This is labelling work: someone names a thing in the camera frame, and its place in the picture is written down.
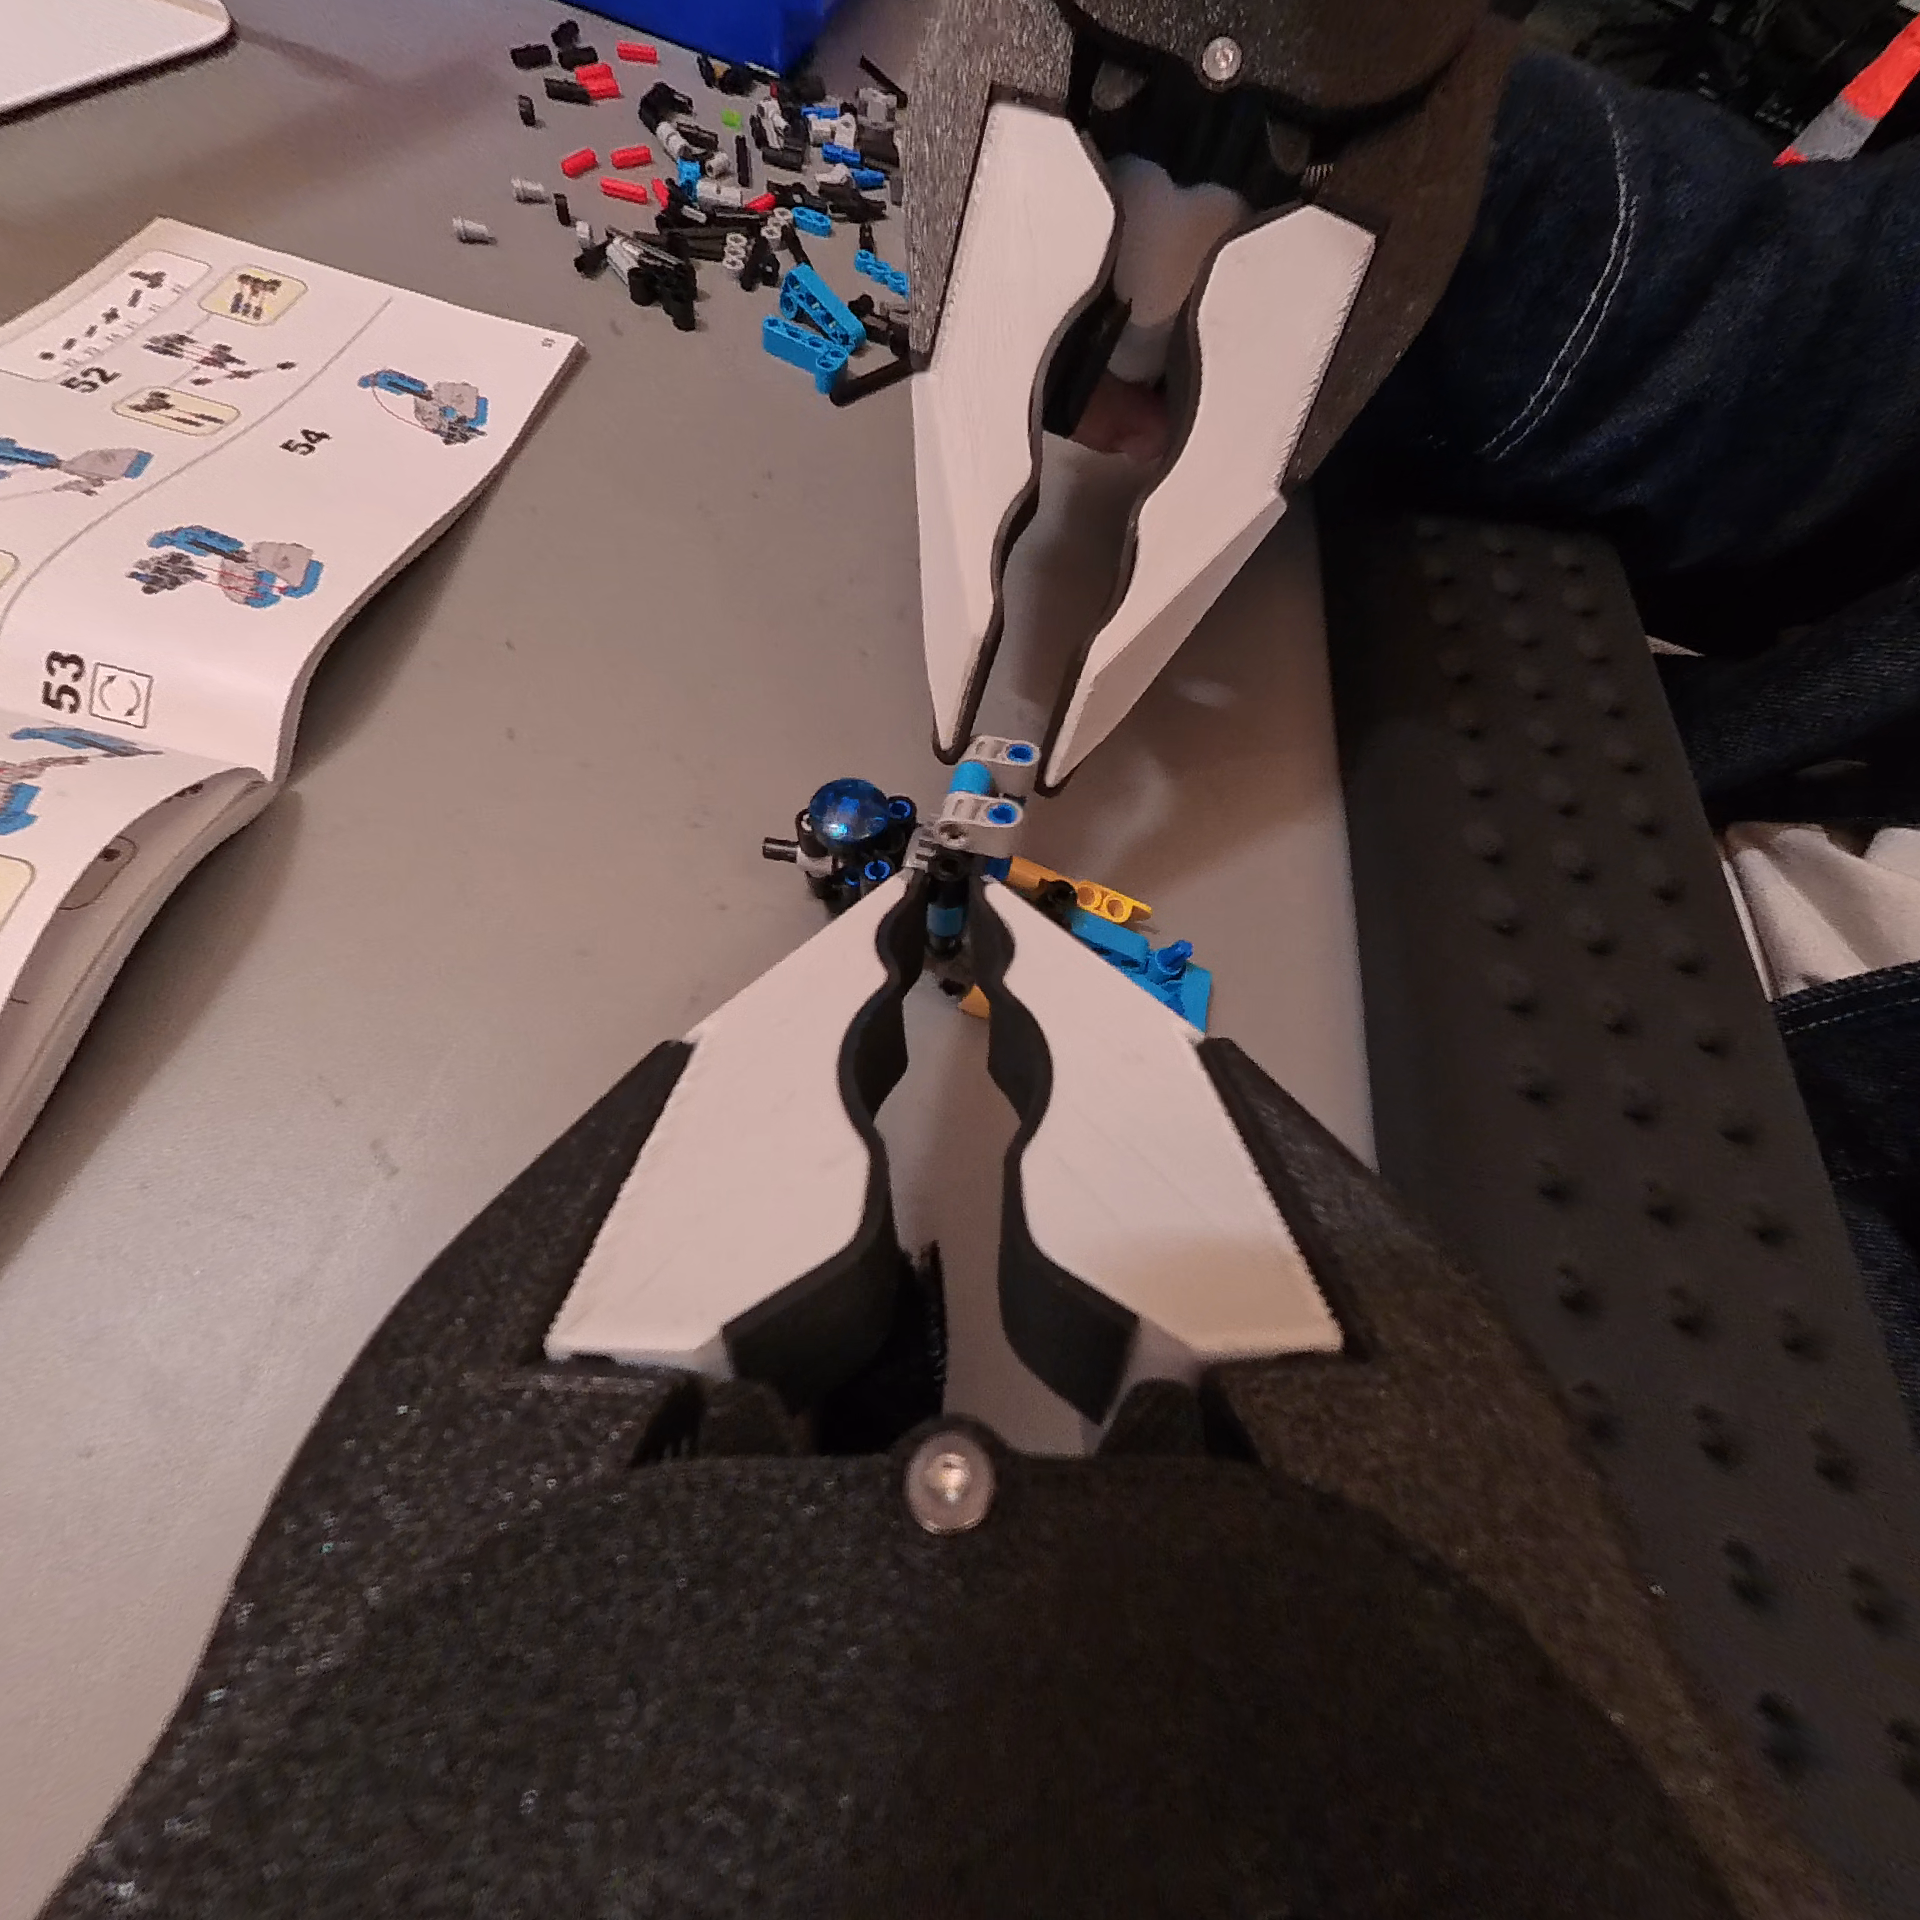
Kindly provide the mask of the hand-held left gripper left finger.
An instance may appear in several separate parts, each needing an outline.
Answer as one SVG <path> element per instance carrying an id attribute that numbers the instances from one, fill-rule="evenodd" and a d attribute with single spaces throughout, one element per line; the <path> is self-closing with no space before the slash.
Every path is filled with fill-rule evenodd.
<path id="1" fill-rule="evenodd" d="M 858 1016 L 899 1004 L 884 884 L 685 1037 L 661 1116 L 549 1327 L 549 1357 L 822 1392 L 884 1336 L 875 1094 L 843 1090 Z"/>

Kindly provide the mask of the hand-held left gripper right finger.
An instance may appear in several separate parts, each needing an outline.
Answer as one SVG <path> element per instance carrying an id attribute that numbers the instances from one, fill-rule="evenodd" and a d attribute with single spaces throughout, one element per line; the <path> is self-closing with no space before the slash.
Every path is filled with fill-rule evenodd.
<path id="1" fill-rule="evenodd" d="M 1218 1090 L 1213 1044 L 1001 881 L 972 906 L 1005 1163 L 1012 1348 L 1069 1407 L 1337 1355 L 1342 1330 Z"/>

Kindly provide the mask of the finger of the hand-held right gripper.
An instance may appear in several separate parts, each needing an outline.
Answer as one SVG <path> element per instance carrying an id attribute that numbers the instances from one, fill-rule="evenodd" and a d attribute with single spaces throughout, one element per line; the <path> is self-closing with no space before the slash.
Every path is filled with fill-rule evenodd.
<path id="1" fill-rule="evenodd" d="M 1062 787 L 1140 704 L 1288 510 L 1285 475 L 1376 237 L 1293 206 L 1219 242 L 1187 299 L 1187 412 L 1130 523 L 1130 568 L 1052 730 Z"/>
<path id="2" fill-rule="evenodd" d="M 925 674 L 956 763 L 1001 639 L 1007 551 L 1038 501 L 1044 377 L 1113 270 L 1118 203 L 1065 116 L 992 108 L 931 355 L 909 381 Z"/>

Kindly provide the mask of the blue yellow brick assembly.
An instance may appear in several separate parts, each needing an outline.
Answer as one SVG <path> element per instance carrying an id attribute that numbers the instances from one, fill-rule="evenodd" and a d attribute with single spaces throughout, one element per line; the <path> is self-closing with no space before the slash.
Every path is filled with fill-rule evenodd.
<path id="1" fill-rule="evenodd" d="M 995 860 L 988 872 L 1166 1008 L 1208 1032 L 1213 971 L 1193 957 L 1191 941 L 1156 944 L 1151 906 L 1142 900 L 1065 876 L 1027 858 Z"/>

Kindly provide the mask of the black gear brick assembly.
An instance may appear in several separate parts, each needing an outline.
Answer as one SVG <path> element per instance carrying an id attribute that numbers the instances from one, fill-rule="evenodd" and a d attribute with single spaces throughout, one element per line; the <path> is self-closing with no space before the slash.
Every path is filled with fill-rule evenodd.
<path id="1" fill-rule="evenodd" d="M 762 837 L 760 852 L 796 864 L 832 915 L 895 876 L 921 874 L 925 958 L 943 992 L 962 1002 L 977 983 L 969 931 L 977 876 L 1010 884 L 1057 924 L 1070 924 L 1075 913 L 1069 881 L 1046 879 L 1015 854 L 1038 768 L 1036 744 L 977 736 L 926 821 L 909 795 L 862 777 L 834 777 L 802 806 L 792 833 Z"/>

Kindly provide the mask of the person's right forearm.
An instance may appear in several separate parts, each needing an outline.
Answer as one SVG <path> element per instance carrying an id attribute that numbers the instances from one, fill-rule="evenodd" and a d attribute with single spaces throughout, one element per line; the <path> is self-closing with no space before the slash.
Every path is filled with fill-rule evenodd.
<path id="1" fill-rule="evenodd" d="M 1657 636 L 1915 616 L 1917 149 L 1776 166 L 1739 116 L 1546 51 L 1458 270 L 1328 510 L 1604 535 Z"/>

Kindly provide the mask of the grey desk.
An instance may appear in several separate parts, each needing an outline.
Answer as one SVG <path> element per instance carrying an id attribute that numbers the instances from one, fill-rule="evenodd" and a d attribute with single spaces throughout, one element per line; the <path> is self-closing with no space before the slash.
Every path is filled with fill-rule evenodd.
<path id="1" fill-rule="evenodd" d="M 676 333 L 518 177 L 570 6 L 233 6 L 6 126 L 6 315 L 154 215 L 576 335 L 492 493 L 338 639 L 294 785 L 132 951 L 6 1176 L 6 1915 L 196 1669 L 360 1345 L 651 1047 L 822 924 L 760 839 L 930 795 L 909 397 L 834 411 L 705 275 Z"/>

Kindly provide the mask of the pile of small brick parts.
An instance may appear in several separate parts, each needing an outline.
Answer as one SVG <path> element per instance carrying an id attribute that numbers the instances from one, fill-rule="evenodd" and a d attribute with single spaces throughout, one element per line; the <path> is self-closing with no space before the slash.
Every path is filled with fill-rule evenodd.
<path id="1" fill-rule="evenodd" d="M 695 333 L 755 305 L 769 357 L 834 406 L 909 372 L 907 92 L 862 58 L 832 87 L 699 51 L 702 6 L 564 8 L 508 44 L 505 195 L 559 223 L 576 275 Z"/>

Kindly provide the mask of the blue plastic bin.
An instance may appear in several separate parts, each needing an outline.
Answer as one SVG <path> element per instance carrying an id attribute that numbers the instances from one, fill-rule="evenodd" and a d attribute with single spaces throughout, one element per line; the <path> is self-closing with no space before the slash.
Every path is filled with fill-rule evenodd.
<path id="1" fill-rule="evenodd" d="M 724 63 L 785 72 L 817 44 L 844 2 L 705 2 L 699 51 Z"/>

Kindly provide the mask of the black studded mat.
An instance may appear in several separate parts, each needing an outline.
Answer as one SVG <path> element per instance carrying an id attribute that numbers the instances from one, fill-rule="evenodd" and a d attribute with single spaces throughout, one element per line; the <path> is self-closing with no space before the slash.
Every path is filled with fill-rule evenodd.
<path id="1" fill-rule="evenodd" d="M 1570 1399 L 1739 1755 L 1915 1915 L 1915 1448 L 1621 564 L 1323 541 L 1381 1173 Z"/>

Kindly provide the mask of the person's denim jacket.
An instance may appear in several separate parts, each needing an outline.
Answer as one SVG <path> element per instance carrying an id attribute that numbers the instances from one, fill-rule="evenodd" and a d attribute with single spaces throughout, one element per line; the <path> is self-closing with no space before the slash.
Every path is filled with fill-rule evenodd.
<path id="1" fill-rule="evenodd" d="M 1915 576 L 1749 658 L 1660 660 L 1714 822 L 1917 829 Z M 1917 958 L 1775 1002 L 1796 1085 L 1917 1423 Z"/>

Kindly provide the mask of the person's white shirt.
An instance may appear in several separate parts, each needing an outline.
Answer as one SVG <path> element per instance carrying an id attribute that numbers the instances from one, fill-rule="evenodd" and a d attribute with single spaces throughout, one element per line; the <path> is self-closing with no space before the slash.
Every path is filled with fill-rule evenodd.
<path id="1" fill-rule="evenodd" d="M 1721 872 L 1770 999 L 1917 958 L 1917 829 L 1736 824 Z"/>

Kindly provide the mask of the building instruction booklet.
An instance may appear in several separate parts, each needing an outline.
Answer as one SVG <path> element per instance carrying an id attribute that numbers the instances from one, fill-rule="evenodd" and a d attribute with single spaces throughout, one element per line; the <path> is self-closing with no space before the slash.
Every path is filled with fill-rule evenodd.
<path id="1" fill-rule="evenodd" d="M 2 1158 L 579 344 L 158 218 L 2 341 Z"/>

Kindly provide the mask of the white display stand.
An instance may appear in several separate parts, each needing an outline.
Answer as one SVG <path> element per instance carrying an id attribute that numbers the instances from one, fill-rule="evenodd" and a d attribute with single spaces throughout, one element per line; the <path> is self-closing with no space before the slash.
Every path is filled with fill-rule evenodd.
<path id="1" fill-rule="evenodd" d="M 2 2 L 2 115 L 204 58 L 228 37 L 221 2 Z"/>

